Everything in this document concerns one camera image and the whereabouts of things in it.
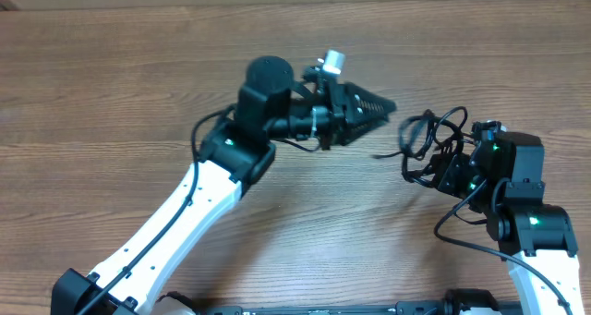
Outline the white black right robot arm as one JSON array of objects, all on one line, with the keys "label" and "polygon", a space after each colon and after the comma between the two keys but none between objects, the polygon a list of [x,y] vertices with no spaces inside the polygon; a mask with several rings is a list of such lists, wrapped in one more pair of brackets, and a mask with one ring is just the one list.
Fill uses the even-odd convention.
[{"label": "white black right robot arm", "polygon": [[541,139],[495,121],[475,123],[468,138],[471,153],[463,151],[466,135],[455,129],[445,142],[457,147],[431,157],[433,187],[484,215],[523,313],[584,313],[572,221],[562,207],[543,201]]}]

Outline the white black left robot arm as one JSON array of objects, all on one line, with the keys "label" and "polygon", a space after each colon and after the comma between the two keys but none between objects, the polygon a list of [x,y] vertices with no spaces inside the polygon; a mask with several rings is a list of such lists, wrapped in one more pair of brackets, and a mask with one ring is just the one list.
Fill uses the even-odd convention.
[{"label": "white black left robot arm", "polygon": [[195,314],[164,286],[208,229],[242,200],[274,161],[278,143],[322,150],[345,146],[387,123],[396,105],[339,77],[344,56],[329,51],[297,78],[278,56],[254,59],[235,103],[206,116],[192,137],[182,181],[119,250],[89,273],[66,271],[54,284],[54,314]]}]

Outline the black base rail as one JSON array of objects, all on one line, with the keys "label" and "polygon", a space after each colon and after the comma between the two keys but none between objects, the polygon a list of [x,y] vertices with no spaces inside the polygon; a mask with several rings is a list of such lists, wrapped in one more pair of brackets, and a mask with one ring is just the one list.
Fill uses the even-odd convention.
[{"label": "black base rail", "polygon": [[447,315],[447,314],[501,314],[522,315],[518,302],[501,302],[499,309],[462,306],[455,309],[450,301],[399,301],[391,305],[317,306],[241,308],[238,306],[211,307],[199,310],[198,315]]}]

